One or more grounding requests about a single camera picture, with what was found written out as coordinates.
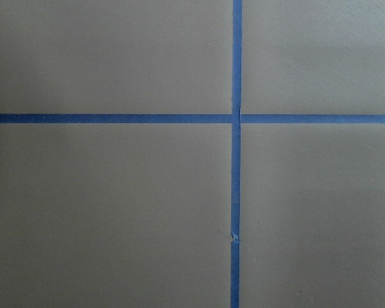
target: gray surface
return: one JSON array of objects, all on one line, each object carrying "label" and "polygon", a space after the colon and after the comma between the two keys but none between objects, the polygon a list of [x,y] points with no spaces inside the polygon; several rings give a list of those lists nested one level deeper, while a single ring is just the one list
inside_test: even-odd
[{"label": "gray surface", "polygon": [[0,126],[0,308],[227,308],[229,289],[229,125]]},{"label": "gray surface", "polygon": [[385,114],[385,0],[243,1],[242,111]]},{"label": "gray surface", "polygon": [[385,125],[244,125],[241,308],[385,307]]},{"label": "gray surface", "polygon": [[232,2],[0,0],[0,112],[229,113]]}]

